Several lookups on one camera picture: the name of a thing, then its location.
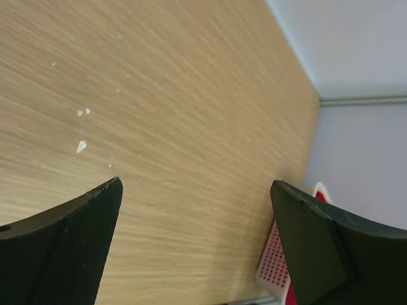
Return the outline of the red t shirt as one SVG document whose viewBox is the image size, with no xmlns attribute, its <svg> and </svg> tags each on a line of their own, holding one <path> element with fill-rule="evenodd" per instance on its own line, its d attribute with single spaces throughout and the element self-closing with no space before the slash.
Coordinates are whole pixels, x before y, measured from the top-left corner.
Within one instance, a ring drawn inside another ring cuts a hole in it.
<svg viewBox="0 0 407 305">
<path fill-rule="evenodd" d="M 331 202 L 329 194 L 326 192 L 326 190 L 322 184 L 317 184 L 314 187 L 313 196 L 323 202 L 326 202 L 326 203 Z M 285 299 L 285 305 L 297 305 L 292 284 L 290 284 L 290 286 L 288 288 L 286 299 Z"/>
</svg>

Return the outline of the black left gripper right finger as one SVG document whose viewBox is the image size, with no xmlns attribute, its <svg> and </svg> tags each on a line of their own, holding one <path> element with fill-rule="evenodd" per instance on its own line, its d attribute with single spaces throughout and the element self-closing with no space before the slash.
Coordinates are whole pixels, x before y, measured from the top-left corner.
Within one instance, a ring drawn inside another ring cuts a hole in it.
<svg viewBox="0 0 407 305">
<path fill-rule="evenodd" d="M 298 304 L 406 304 L 406 231 L 275 180 L 270 189 Z"/>
</svg>

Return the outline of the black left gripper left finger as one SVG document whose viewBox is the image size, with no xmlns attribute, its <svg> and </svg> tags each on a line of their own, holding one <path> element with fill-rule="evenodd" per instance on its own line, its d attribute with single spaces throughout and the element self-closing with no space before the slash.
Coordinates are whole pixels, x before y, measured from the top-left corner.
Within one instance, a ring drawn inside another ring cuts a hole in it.
<svg viewBox="0 0 407 305">
<path fill-rule="evenodd" d="M 1 226 L 1 304 L 95 304 L 122 196 L 115 177 Z"/>
</svg>

